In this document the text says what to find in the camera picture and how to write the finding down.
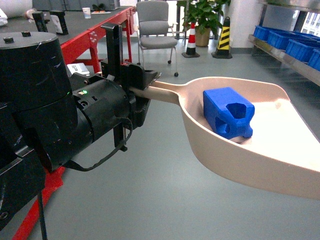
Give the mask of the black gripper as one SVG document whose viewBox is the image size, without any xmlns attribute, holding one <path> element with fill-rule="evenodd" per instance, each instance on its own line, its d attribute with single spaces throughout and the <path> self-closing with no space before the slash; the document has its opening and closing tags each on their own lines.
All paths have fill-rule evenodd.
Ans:
<svg viewBox="0 0 320 240">
<path fill-rule="evenodd" d="M 120 64 L 117 70 L 108 62 L 102 65 L 101 75 L 75 72 L 70 76 L 78 114 L 72 134 L 79 141 L 93 143 L 119 125 L 142 126 L 148 100 L 130 89 L 145 90 L 161 75 L 130 62 Z"/>
</svg>

